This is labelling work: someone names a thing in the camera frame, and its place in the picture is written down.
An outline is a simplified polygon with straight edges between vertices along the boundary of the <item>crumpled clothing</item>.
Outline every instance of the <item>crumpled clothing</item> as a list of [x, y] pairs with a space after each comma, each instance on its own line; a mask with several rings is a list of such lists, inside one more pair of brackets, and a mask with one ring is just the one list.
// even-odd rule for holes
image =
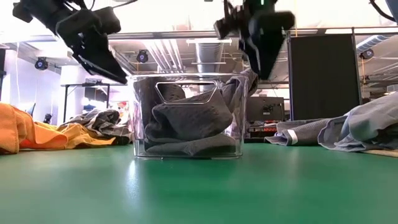
[[318, 142], [327, 149], [348, 152], [398, 149], [398, 93], [329, 120], [320, 131]]
[[95, 132], [98, 137], [103, 139], [115, 138], [114, 145], [126, 145], [132, 141], [132, 132], [128, 124], [119, 124], [119, 116], [120, 114], [116, 110], [93, 109], [74, 117], [60, 127], [73, 123], [81, 124], [88, 130]]
[[32, 117], [9, 104], [0, 103], [0, 154], [21, 149], [63, 150], [111, 145], [114, 138], [99, 139], [81, 124], [57, 127], [33, 122]]
[[398, 157], [398, 93], [357, 106], [337, 118], [279, 123], [277, 134], [266, 139], [285, 146], [320, 144], [331, 150]]
[[137, 100], [133, 108], [140, 110], [134, 112], [138, 115], [134, 118], [140, 119], [134, 122], [134, 132], [137, 139], [144, 139], [146, 152], [188, 156], [210, 154], [209, 148], [234, 152], [237, 141], [229, 136], [240, 136], [244, 132], [241, 99], [249, 91], [254, 93], [257, 87], [254, 72], [248, 70], [243, 74], [246, 77], [231, 75], [221, 88], [190, 98], [185, 97], [179, 85], [157, 85], [164, 100], [172, 101], [171, 104], [164, 103], [155, 91], [156, 83], [164, 82], [164, 78], [151, 77], [135, 82]]

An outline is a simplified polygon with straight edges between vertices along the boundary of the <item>orange cloth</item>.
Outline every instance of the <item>orange cloth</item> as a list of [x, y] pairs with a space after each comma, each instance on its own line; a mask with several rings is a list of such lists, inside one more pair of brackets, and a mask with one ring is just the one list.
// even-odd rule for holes
[[87, 128], [81, 124], [68, 124], [67, 127], [57, 128], [57, 131], [68, 137], [67, 149], [109, 146], [112, 145], [112, 142], [116, 139], [98, 139], [98, 136], [94, 132], [87, 130]]
[[32, 117], [9, 104], [0, 103], [0, 151], [18, 153], [19, 149], [73, 149], [77, 146], [110, 145], [110, 140], [96, 139], [80, 124], [58, 128], [33, 122]]
[[32, 117], [11, 105], [0, 103], [0, 148], [18, 153], [20, 148], [64, 149], [68, 138], [35, 125]]

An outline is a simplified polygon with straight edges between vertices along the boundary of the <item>lab room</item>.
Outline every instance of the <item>lab room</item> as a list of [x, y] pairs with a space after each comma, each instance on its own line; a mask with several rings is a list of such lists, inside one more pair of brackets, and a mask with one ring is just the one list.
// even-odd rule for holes
[[0, 223], [397, 223], [397, 1], [0, 18]]

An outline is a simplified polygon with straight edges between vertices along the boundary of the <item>bin handle cutout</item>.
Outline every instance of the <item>bin handle cutout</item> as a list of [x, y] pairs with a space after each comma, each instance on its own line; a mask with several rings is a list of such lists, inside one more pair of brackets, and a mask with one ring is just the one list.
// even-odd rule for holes
[[[206, 100], [206, 101], [202, 101], [202, 102], [174, 102], [174, 101], [168, 101], [166, 100], [162, 93], [159, 90], [159, 85], [161, 84], [179, 84], [179, 85], [192, 85], [192, 84], [213, 84], [214, 85], [214, 89], [211, 92], [210, 97]], [[217, 90], [217, 82], [215, 80], [212, 81], [185, 81], [185, 80], [180, 80], [180, 81], [173, 81], [173, 82], [158, 82], [155, 85], [155, 89], [157, 94], [159, 95], [160, 99], [163, 101], [163, 103], [168, 104], [168, 105], [203, 105], [206, 104], [208, 102], [210, 102], [211, 98], [213, 97], [213, 95], [215, 94], [216, 90]]]

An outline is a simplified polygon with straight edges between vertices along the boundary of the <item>gray cloth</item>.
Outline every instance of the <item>gray cloth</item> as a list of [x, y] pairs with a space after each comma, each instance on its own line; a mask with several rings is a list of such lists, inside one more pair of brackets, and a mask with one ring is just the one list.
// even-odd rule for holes
[[132, 133], [128, 128], [128, 124], [118, 124], [119, 116], [120, 114], [116, 110], [100, 111], [93, 109], [90, 112], [74, 117], [61, 126], [78, 123], [90, 131], [94, 131], [101, 138], [111, 139], [115, 137], [113, 144], [129, 144], [132, 139]]
[[217, 90], [191, 98], [186, 98], [178, 85], [158, 85], [161, 95], [172, 104], [163, 103], [155, 90], [156, 83], [164, 81], [163, 78], [150, 77], [134, 83], [141, 104], [146, 151], [189, 156], [211, 154], [212, 150], [221, 152], [220, 148], [222, 152], [234, 152], [237, 142], [223, 132], [231, 124], [236, 135], [244, 131], [240, 122], [244, 115], [241, 99], [249, 89], [254, 93], [257, 88], [257, 75], [251, 70], [243, 73], [246, 77], [230, 76]]
[[176, 143], [158, 144], [148, 148], [147, 152], [151, 155], [176, 155], [182, 153], [188, 156], [211, 156], [223, 154], [232, 154], [236, 150], [237, 140], [218, 134], [216, 136], [198, 139], [194, 141], [183, 141]]
[[327, 149], [363, 151], [398, 148], [398, 93], [357, 106], [331, 119], [319, 134]]
[[332, 119], [288, 121], [266, 138], [285, 146], [313, 145], [339, 151], [398, 148], [398, 93], [383, 96]]
[[266, 137], [270, 143], [282, 146], [311, 146], [318, 144], [318, 134], [329, 119], [287, 121], [276, 124], [277, 134]]

